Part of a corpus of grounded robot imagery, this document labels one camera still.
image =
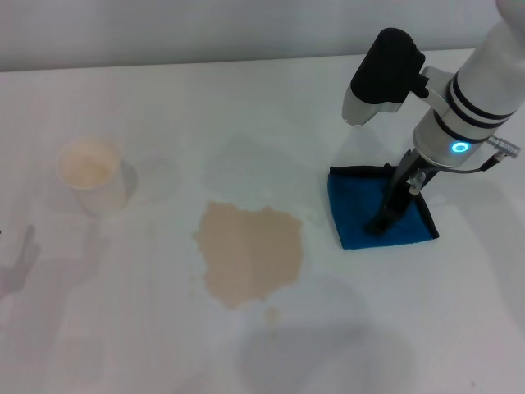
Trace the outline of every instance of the cup rim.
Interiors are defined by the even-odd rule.
[[[111,175],[104,182],[102,182],[99,185],[87,186],[87,187],[74,186],[74,185],[71,185],[69,182],[67,182],[64,179],[64,176],[62,176],[62,174],[60,172],[60,161],[61,161],[62,157],[64,156],[64,153],[68,149],[70,149],[72,146],[74,146],[74,145],[76,145],[78,143],[81,143],[83,141],[96,141],[96,142],[99,142],[99,143],[103,143],[103,144],[109,146],[116,154],[117,163],[116,163],[115,168],[112,169]],[[118,172],[118,168],[119,168],[120,165],[121,165],[121,153],[119,152],[119,150],[116,148],[116,146],[114,144],[112,144],[109,140],[107,140],[105,138],[102,138],[102,137],[86,135],[86,136],[81,136],[81,137],[75,137],[74,139],[70,140],[67,144],[65,144],[62,147],[62,149],[60,149],[60,153],[58,154],[56,162],[55,162],[55,173],[57,174],[57,176],[60,179],[60,181],[64,185],[66,185],[67,187],[69,187],[69,188],[71,188],[73,190],[90,191],[90,190],[96,190],[96,189],[101,188],[101,187],[107,185],[108,183],[110,183],[113,180],[113,178],[115,177],[116,173]]]

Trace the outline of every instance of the beige liquid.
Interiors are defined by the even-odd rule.
[[[209,293],[235,309],[296,282],[303,261],[301,227],[300,220],[270,207],[252,212],[211,202],[194,234]]]
[[[81,140],[62,153],[58,171],[67,185],[85,189],[108,182],[118,163],[118,154],[110,145]]]

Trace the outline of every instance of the blue towel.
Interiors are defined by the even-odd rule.
[[[328,176],[331,213],[343,249],[413,244],[439,237],[423,197],[409,205],[406,214],[382,236],[364,231],[376,215],[395,167],[332,167]]]

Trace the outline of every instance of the white wall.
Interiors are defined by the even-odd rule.
[[[0,0],[0,70],[364,53],[479,43],[494,0]]]

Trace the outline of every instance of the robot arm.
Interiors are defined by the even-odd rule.
[[[413,132],[415,149],[405,154],[376,217],[367,225],[375,235],[399,220],[414,194],[438,171],[465,162],[485,142],[498,150],[477,170],[515,158],[519,148],[493,134],[525,101],[525,3],[496,0],[504,21],[456,74],[426,67],[425,56],[397,29],[383,30],[346,92],[343,118],[361,126],[378,112],[396,112],[410,92],[430,105]]]

